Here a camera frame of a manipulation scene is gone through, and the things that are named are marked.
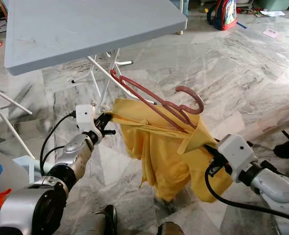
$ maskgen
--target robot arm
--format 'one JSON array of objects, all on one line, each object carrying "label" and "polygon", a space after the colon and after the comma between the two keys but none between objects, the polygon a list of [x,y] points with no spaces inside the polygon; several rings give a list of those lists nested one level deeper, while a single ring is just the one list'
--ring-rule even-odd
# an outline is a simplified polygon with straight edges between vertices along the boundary
[{"label": "robot arm", "polygon": [[84,176],[94,145],[104,135],[115,134],[104,130],[110,119],[110,114],[93,119],[90,105],[76,107],[76,121],[82,133],[63,148],[45,176],[5,200],[0,211],[0,235],[50,235],[59,228],[68,194]]},{"label": "robot arm", "polygon": [[[251,187],[271,209],[289,214],[289,177],[278,174],[267,161],[259,165],[253,150],[240,135],[227,135],[218,143],[217,151],[219,159],[214,161],[220,166],[213,169],[212,175],[223,163],[234,182]],[[289,220],[279,216],[275,220],[280,234],[289,235]]]}]

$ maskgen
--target person's foot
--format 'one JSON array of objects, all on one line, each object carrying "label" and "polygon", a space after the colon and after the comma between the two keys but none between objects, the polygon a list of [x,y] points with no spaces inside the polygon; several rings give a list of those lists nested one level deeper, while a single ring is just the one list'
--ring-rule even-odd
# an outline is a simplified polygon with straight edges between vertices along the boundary
[{"label": "person's foot", "polygon": [[106,227],[104,235],[117,235],[117,213],[113,205],[107,205],[104,209],[106,214]]}]

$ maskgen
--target gray table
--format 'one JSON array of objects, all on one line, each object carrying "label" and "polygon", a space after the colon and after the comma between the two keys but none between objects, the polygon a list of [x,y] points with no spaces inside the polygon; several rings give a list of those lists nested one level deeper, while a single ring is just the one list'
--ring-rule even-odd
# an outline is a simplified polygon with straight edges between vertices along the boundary
[{"label": "gray table", "polygon": [[18,75],[87,56],[101,69],[91,55],[178,32],[186,24],[169,0],[11,0],[4,66]]}]

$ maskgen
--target pink paper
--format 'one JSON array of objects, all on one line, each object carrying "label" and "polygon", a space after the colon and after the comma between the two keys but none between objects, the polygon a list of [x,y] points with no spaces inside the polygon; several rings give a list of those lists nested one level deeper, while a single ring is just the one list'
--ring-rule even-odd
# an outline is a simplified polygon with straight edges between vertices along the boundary
[{"label": "pink paper", "polygon": [[266,30],[263,32],[263,34],[265,34],[265,35],[267,35],[267,36],[269,36],[269,37],[271,37],[271,38],[276,38],[276,37],[278,37],[278,35],[279,35],[278,32],[276,32],[275,30],[270,29],[270,28],[266,29]]}]

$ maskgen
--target marble floor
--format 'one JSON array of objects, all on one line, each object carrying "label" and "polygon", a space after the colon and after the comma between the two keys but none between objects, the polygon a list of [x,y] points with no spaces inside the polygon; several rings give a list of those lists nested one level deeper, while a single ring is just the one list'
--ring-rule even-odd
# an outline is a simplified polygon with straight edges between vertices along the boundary
[{"label": "marble floor", "polygon": [[[239,22],[247,29],[237,25],[229,31],[217,31],[207,24],[206,14],[192,9],[183,35],[166,35],[122,48],[119,60],[135,63],[121,70],[177,104],[195,106],[191,98],[175,92],[179,85],[192,88],[204,100],[202,118],[212,135],[221,138],[237,133],[264,113],[289,102],[289,11],[285,13],[275,18],[239,15]],[[278,38],[262,34],[267,28],[276,30]],[[0,39],[5,42],[5,35],[0,35]],[[81,59],[11,76],[3,67],[3,60],[4,46],[0,48],[0,90],[33,115],[14,107],[3,112],[38,158],[52,124],[77,104],[96,104],[98,94],[90,77],[71,83],[72,79],[87,75],[90,63]],[[104,66],[110,63],[104,55],[98,61]],[[95,71],[95,77],[103,87],[105,78],[100,71]],[[117,97],[126,96],[110,83],[102,109],[110,110]],[[120,127],[110,123],[108,129],[115,129],[117,134],[105,137],[96,146],[85,176],[70,193],[57,234],[75,234],[82,219],[106,204],[117,207],[119,234],[153,235],[165,221],[178,223],[186,235],[276,234],[271,216],[220,202],[201,202],[189,186],[170,203],[156,198],[154,189],[147,184],[139,188],[141,162],[128,157]],[[75,121],[67,119],[56,130],[48,149],[67,143],[77,133]],[[285,141],[285,136],[277,133],[257,141],[254,149],[261,160],[270,161],[289,175],[289,160],[279,159],[272,152],[275,145]],[[0,152],[10,158],[25,155],[1,120]],[[242,184],[232,184],[223,196],[264,204]]]}]

